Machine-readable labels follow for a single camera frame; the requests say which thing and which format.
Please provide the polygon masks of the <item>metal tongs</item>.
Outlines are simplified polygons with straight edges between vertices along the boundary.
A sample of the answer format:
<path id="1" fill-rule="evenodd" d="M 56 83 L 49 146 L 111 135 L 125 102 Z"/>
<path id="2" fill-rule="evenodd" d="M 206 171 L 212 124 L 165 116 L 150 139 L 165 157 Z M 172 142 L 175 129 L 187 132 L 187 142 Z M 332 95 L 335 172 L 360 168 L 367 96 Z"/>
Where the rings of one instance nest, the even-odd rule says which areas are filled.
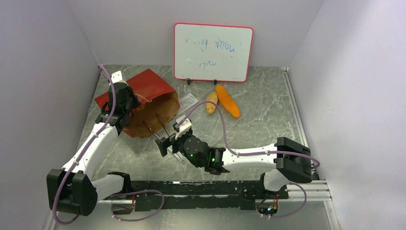
<path id="1" fill-rule="evenodd" d="M 165 122 L 164 117 L 158 112 L 154 112 L 144 118 L 142 120 L 142 127 L 147 130 L 148 136 L 162 138 L 164 135 L 166 137 L 171 135 L 168 128 L 168 122 Z"/>

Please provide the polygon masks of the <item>red brown paper bag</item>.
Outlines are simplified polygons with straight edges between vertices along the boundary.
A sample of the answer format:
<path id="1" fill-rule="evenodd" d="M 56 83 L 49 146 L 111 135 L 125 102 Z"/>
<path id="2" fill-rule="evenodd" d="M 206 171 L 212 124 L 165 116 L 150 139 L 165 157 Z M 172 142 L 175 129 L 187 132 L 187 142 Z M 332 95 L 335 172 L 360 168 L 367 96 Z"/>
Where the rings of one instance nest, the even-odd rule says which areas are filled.
<path id="1" fill-rule="evenodd" d="M 158 74 L 146 69 L 126 81 L 137 96 L 141 95 L 140 107 L 133 110 L 130 123 L 124 132 L 132 138 L 149 137 L 142 127 L 142 120 L 154 112 L 160 113 L 169 122 L 180 109 L 178 93 Z"/>

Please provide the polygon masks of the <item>orange fake bread loaf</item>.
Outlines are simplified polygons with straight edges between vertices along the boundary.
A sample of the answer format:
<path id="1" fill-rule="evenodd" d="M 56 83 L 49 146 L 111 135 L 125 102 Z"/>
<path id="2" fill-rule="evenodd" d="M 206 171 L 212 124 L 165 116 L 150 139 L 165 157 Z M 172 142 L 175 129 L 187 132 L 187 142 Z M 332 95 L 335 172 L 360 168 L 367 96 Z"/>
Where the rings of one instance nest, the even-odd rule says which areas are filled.
<path id="1" fill-rule="evenodd" d="M 227 90 L 222 85 L 216 85 L 215 91 L 218 96 L 220 104 L 231 114 L 234 118 L 240 117 L 240 109 L 235 101 L 228 94 Z"/>

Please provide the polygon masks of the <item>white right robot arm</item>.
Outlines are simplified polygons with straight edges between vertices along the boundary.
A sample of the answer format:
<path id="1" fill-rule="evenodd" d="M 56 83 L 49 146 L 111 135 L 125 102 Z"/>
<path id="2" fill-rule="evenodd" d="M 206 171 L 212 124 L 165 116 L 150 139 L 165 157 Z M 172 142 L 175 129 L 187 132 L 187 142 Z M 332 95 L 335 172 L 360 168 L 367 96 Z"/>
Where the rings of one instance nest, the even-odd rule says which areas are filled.
<path id="1" fill-rule="evenodd" d="M 263 198 L 271 198 L 286 184 L 307 184 L 313 180 L 312 163 L 316 160 L 310 149 L 285 137 L 278 138 L 275 144 L 251 149 L 210 147 L 191 133 L 180 137 L 172 134 L 155 142 L 162 156 L 171 149 L 173 154 L 179 153 L 194 167 L 213 175 L 239 169 L 267 169 L 258 186 Z"/>

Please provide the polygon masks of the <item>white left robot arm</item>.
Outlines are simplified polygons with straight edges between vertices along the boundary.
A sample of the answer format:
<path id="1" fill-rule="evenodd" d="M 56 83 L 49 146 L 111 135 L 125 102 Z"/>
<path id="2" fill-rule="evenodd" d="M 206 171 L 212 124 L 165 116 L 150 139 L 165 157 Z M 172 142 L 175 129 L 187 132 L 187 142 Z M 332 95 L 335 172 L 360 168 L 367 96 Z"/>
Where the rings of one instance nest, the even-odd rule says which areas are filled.
<path id="1" fill-rule="evenodd" d="M 113 194 L 127 199 L 132 194 L 127 173 L 110 172 L 99 180 L 91 180 L 109 145 L 129 125 L 132 111 L 141 105 L 124 80 L 114 83 L 108 96 L 109 101 L 103 105 L 82 147 L 61 169 L 52 169 L 46 177 L 49 206 L 54 216 L 58 212 L 88 216 L 98 201 Z"/>

